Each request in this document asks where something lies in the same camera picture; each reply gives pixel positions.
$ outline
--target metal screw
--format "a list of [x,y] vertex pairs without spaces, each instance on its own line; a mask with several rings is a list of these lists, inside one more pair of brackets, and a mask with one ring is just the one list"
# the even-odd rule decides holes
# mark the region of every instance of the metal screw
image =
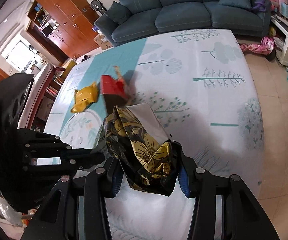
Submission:
[[204,172],[205,172],[205,169],[202,168],[202,167],[198,167],[198,168],[195,169],[195,171],[196,171],[197,173],[201,174],[201,173],[204,173]]
[[97,169],[95,170],[95,172],[96,172],[97,174],[102,174],[102,173],[105,172],[105,169],[104,169],[103,167],[99,167],[99,168],[97,168]]
[[236,175],[236,174],[233,174],[232,175],[232,180],[234,180],[234,181],[239,181],[241,178],[240,178],[240,176],[238,176],[238,175]]
[[61,181],[62,181],[62,182],[67,182],[67,181],[69,181],[69,176],[68,176],[68,175],[62,176],[62,177],[61,177]]

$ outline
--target wooden cabinet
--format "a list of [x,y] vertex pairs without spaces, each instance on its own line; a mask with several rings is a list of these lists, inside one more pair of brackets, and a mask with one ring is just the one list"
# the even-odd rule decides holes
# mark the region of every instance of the wooden cabinet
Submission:
[[69,57],[98,48],[94,21],[99,17],[86,0],[36,0],[60,26],[49,37]]

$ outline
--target tile floor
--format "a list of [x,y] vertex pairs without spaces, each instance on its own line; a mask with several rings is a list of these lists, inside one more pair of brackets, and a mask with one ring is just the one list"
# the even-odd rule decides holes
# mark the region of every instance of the tile floor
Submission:
[[259,201],[280,237],[288,240],[288,82],[278,62],[245,56],[259,95],[265,152]]

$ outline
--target cardboard box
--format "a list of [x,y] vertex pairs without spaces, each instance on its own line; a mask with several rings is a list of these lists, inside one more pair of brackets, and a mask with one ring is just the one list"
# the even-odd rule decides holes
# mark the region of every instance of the cardboard box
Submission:
[[97,34],[94,38],[94,41],[99,45],[103,50],[113,47],[113,45],[101,34]]

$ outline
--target red object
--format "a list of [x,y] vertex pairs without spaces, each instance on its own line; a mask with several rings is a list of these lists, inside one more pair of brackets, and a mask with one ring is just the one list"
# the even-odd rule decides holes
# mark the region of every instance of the red object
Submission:
[[125,100],[128,99],[124,91],[124,81],[116,80],[109,75],[101,76],[101,94],[118,95]]

